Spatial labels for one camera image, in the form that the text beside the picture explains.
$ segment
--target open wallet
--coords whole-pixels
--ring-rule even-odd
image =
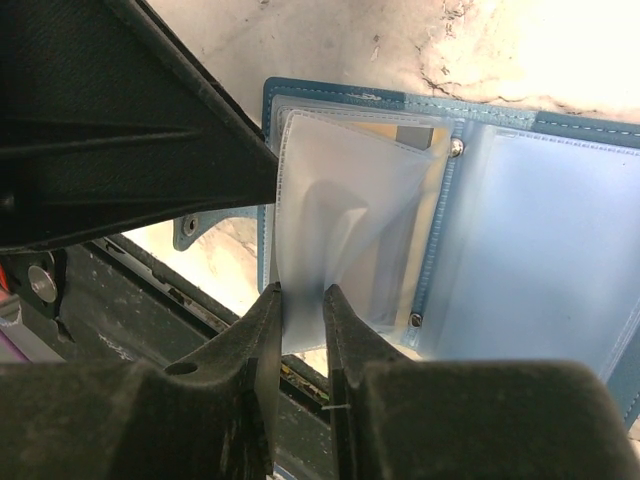
[[[640,412],[640,127],[271,78],[279,154],[258,283],[284,353],[323,345],[323,292],[426,360],[572,359]]]

